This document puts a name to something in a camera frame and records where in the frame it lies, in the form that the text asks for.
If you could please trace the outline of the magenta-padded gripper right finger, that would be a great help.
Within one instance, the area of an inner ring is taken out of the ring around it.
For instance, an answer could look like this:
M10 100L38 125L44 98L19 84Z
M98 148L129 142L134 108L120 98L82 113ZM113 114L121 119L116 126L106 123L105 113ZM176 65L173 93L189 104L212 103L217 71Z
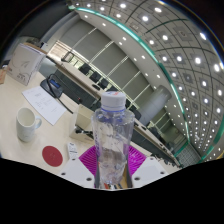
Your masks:
M167 175L167 171L154 158L147 157L134 147L129 147L127 161L127 186L140 188Z

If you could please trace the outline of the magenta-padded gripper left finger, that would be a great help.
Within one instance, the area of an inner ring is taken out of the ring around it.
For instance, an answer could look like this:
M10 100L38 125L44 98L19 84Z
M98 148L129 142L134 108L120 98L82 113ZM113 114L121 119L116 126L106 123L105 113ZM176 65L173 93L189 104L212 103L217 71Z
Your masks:
M68 155L69 160L59 176L84 188L98 188L99 173L95 147L90 147L79 156L76 146L69 145Z

